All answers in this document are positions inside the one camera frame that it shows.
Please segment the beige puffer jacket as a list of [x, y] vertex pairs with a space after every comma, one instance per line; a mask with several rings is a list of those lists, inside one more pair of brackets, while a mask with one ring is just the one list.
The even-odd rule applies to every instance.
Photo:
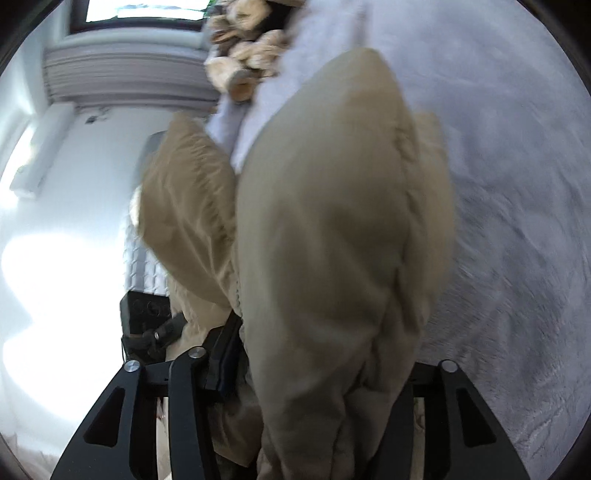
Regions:
[[452, 263], [437, 119], [382, 55], [339, 55], [235, 171], [177, 114], [149, 163], [138, 233], [194, 337], [238, 313], [249, 383], [212, 413], [216, 453], [261, 479], [354, 479], [372, 458]]

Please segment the dark framed window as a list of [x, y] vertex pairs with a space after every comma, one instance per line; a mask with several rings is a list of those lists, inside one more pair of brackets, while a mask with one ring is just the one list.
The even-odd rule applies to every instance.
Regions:
[[71, 34], [114, 28], [199, 31], [214, 1], [79, 0], [71, 2]]

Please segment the lavender plush bed blanket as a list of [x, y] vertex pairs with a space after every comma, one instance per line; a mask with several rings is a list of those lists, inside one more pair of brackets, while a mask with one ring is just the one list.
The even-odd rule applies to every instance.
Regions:
[[271, 116], [329, 60], [381, 52], [435, 113], [456, 191], [453, 275], [420, 358], [456, 361], [529, 475], [547, 479], [590, 414], [590, 96], [515, 1], [308, 1], [280, 73], [207, 129], [242, 166]]

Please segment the striped beige garment pile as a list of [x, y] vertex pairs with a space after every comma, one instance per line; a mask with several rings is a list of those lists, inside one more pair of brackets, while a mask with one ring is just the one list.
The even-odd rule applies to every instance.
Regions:
[[209, 50], [206, 76], [235, 103], [252, 101], [256, 87], [279, 73], [287, 51], [287, 23], [304, 1], [214, 1], [205, 10]]

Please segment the white radiator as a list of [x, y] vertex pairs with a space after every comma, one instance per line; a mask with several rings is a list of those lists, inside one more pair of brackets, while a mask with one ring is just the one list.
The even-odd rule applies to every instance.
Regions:
[[208, 81], [206, 52], [155, 42], [62, 43], [43, 56], [49, 99], [80, 108], [150, 107], [206, 114], [219, 93]]

